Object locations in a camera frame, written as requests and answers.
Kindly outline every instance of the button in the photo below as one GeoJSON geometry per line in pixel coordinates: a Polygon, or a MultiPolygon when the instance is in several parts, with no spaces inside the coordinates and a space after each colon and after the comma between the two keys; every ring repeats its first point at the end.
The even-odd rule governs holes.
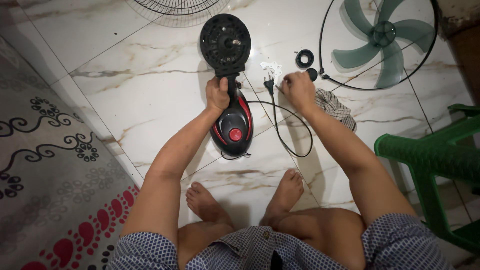
{"type": "Polygon", "coordinates": [[[230,140],[238,142],[241,139],[241,130],[238,128],[232,128],[228,133],[228,136],[230,137],[230,140]]]}

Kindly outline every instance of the checkered cloth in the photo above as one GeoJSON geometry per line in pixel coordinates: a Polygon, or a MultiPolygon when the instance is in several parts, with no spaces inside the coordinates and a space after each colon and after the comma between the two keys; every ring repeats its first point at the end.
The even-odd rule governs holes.
{"type": "Polygon", "coordinates": [[[351,110],[340,103],[332,92],[320,88],[317,89],[315,93],[315,103],[326,113],[342,122],[349,130],[353,132],[357,130],[357,123],[355,123],[355,120],[350,115],[351,110]]]}
{"type": "MultiPolygon", "coordinates": [[[[367,269],[452,270],[440,252],[436,237],[417,218],[387,214],[362,234],[367,269]]],[[[211,243],[185,267],[206,269],[270,269],[274,251],[283,269],[346,269],[324,253],[292,235],[252,226],[211,243]]],[[[177,270],[177,249],[156,233],[122,237],[109,269],[177,270]]]]}

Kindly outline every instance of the bare foot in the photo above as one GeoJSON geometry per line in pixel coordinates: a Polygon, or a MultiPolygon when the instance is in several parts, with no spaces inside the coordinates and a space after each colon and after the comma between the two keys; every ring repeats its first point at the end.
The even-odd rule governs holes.
{"type": "Polygon", "coordinates": [[[224,223],[233,228],[230,216],[202,184],[193,182],[192,187],[187,189],[185,196],[187,197],[188,208],[203,221],[224,223]]]}
{"type": "Polygon", "coordinates": [[[303,194],[303,177],[294,169],[288,169],[280,180],[272,200],[267,206],[264,218],[261,221],[263,226],[272,226],[275,223],[272,218],[283,216],[290,212],[303,194]]]}

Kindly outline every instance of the transparent fan blade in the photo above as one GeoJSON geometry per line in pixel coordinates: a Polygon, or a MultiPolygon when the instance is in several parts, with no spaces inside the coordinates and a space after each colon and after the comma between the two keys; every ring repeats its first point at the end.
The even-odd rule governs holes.
{"type": "Polygon", "coordinates": [[[373,28],[372,24],[367,20],[360,6],[360,0],[345,0],[345,10],[352,23],[364,34],[370,36],[373,28]]]}
{"type": "Polygon", "coordinates": [[[388,21],[392,16],[393,11],[403,0],[384,0],[380,7],[380,14],[378,15],[378,22],[388,21]]]}
{"type": "Polygon", "coordinates": [[[396,37],[408,39],[417,44],[423,52],[428,52],[435,37],[433,26],[419,20],[404,20],[396,22],[394,25],[396,37]]]}
{"type": "Polygon", "coordinates": [[[377,88],[391,87],[400,82],[403,74],[403,53],[396,41],[385,48],[383,69],[378,78],[377,88]]]}
{"type": "Polygon", "coordinates": [[[372,60],[379,51],[379,47],[369,43],[353,50],[335,49],[333,50],[333,56],[343,68],[354,68],[368,63],[368,61],[372,60]]]}

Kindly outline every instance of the person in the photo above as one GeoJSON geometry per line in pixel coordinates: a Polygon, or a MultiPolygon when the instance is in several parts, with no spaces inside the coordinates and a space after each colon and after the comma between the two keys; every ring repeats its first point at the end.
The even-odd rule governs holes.
{"type": "Polygon", "coordinates": [[[452,269],[375,154],[315,104],[307,72],[285,76],[282,92],[310,123],[350,181],[360,215],[340,208],[290,212],[303,193],[289,169],[260,226],[235,231],[200,183],[186,192],[203,221],[178,228],[180,178],[228,106],[227,79],[207,83],[207,106],[159,151],[108,267],[112,269],[452,269]]]}

